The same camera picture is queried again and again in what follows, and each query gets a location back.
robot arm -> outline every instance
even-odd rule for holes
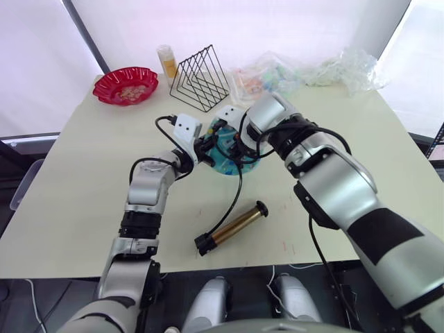
[[[241,133],[240,152],[248,157],[270,144],[298,179],[295,194],[315,222],[345,232],[372,279],[412,327],[440,332],[444,244],[379,201],[372,176],[343,150],[345,142],[337,144],[331,131],[304,119],[278,95],[264,95],[245,117],[234,108],[217,116]],[[184,114],[174,120],[181,151],[157,156],[173,165],[158,161],[141,165],[130,184],[99,299],[82,308],[59,332],[130,333],[138,317],[144,322],[139,314],[154,301],[158,284],[160,265],[151,256],[157,252],[168,188],[198,162],[212,163],[205,155],[211,139],[198,139],[200,123]]]
[[[144,313],[153,303],[159,284],[157,235],[169,187],[205,159],[211,148],[198,138],[201,124],[180,114],[170,117],[180,150],[165,151],[135,163],[121,221],[103,270],[98,299],[78,311],[59,332],[133,333],[144,324]]]
[[[255,150],[258,139],[298,179],[295,194],[315,222],[345,232],[393,307],[439,332],[444,243],[385,207],[370,173],[278,95],[264,95],[248,111],[241,140]]]

red plate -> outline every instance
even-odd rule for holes
[[[157,74],[149,68],[126,67],[104,75],[92,93],[104,103],[134,105],[146,100],[158,83]]]

table surface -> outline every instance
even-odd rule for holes
[[[158,89],[140,105],[107,105],[88,93],[0,239],[0,278],[101,274],[123,215],[131,164],[173,148],[154,119],[184,112],[206,129],[214,117],[214,110],[205,114],[170,97],[160,78]],[[339,86],[303,87],[289,100],[305,117],[348,140],[373,174],[383,202],[443,238],[443,183],[378,92],[350,97]],[[229,103],[225,99],[221,105]],[[198,165],[170,188],[154,257],[161,271],[318,262],[307,213],[293,193],[295,183],[276,154],[263,159],[244,176],[230,217],[256,200],[267,204],[270,215],[201,257],[194,238],[227,210],[238,178]],[[341,231],[315,225],[315,233],[327,260],[357,258]]]

clear plastic bag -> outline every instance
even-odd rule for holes
[[[233,103],[247,107],[264,91],[286,94],[302,82],[296,67],[273,52],[265,53],[248,67],[232,69],[227,79]]]
[[[386,80],[377,74],[377,59],[364,50],[345,49],[318,66],[304,67],[273,52],[262,55],[250,66],[228,72],[233,103],[252,105],[264,91],[289,94],[301,85],[326,86],[343,83],[350,95],[379,89]]]
[[[353,95],[385,86],[386,81],[377,74],[376,66],[377,59],[364,50],[345,49],[320,66],[302,69],[300,76],[310,86],[343,83]]]

wire file holder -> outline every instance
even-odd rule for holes
[[[179,63],[169,94],[203,112],[228,96],[227,78],[212,45]]]

